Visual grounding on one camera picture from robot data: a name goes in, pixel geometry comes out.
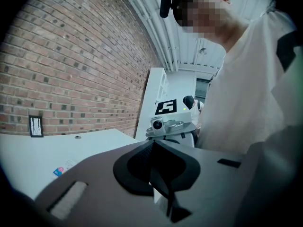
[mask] sticker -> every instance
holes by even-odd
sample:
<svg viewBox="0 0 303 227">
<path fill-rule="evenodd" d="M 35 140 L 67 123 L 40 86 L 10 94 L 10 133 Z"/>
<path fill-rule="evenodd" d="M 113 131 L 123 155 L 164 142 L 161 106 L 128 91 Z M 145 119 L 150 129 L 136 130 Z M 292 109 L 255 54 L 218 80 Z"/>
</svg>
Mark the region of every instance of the sticker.
<svg viewBox="0 0 303 227">
<path fill-rule="evenodd" d="M 53 175 L 54 176 L 61 176 L 62 174 L 64 174 L 67 170 L 71 169 L 74 165 L 76 165 L 77 163 L 73 160 L 68 160 L 65 162 L 64 167 L 60 166 L 57 169 L 55 169 L 53 171 Z"/>
<path fill-rule="evenodd" d="M 56 170 L 53 171 L 53 173 L 56 176 L 61 176 L 64 173 L 64 168 L 63 167 L 58 167 Z"/>
<path fill-rule="evenodd" d="M 158 103 L 155 115 L 175 113 L 177 111 L 177 100 Z"/>
</svg>

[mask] camera lens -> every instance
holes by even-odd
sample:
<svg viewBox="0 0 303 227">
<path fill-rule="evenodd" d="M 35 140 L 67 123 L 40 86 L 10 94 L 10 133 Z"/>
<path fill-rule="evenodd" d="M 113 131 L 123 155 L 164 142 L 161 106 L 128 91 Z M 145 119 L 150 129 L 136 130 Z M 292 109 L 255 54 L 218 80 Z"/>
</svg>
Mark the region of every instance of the camera lens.
<svg viewBox="0 0 303 227">
<path fill-rule="evenodd" d="M 153 123 L 153 127 L 154 127 L 156 130 L 161 129 L 161 127 L 162 127 L 161 121 L 155 121 L 155 122 Z"/>
</svg>

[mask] white wall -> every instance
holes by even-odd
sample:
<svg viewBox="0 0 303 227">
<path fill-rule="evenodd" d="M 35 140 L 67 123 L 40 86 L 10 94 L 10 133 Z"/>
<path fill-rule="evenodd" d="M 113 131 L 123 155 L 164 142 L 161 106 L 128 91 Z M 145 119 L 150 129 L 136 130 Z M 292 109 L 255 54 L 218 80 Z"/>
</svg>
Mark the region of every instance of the white wall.
<svg viewBox="0 0 303 227">
<path fill-rule="evenodd" d="M 193 70 L 179 70 L 167 73 L 169 81 L 168 96 L 165 100 L 183 99 L 185 96 L 195 96 L 197 78 L 210 80 L 213 74 Z"/>
</svg>

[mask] brick wall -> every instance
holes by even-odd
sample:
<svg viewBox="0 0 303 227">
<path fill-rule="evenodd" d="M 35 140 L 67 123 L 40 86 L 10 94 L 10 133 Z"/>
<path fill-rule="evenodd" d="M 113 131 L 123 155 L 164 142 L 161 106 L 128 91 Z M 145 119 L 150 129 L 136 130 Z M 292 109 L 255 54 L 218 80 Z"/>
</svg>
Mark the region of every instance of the brick wall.
<svg viewBox="0 0 303 227">
<path fill-rule="evenodd" d="M 28 0 L 0 53 L 0 132 L 116 128 L 133 136 L 144 85 L 160 63 L 126 0 Z"/>
</svg>

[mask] white table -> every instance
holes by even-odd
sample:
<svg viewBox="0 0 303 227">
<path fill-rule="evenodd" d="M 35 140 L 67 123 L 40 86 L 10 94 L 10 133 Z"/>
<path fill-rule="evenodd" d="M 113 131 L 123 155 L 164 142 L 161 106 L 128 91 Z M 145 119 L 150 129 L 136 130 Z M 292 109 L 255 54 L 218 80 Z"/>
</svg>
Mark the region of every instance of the white table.
<svg viewBox="0 0 303 227">
<path fill-rule="evenodd" d="M 35 199 L 57 178 L 53 171 L 67 161 L 78 163 L 136 142 L 115 129 L 44 138 L 0 134 L 0 164 L 11 185 Z"/>
</svg>

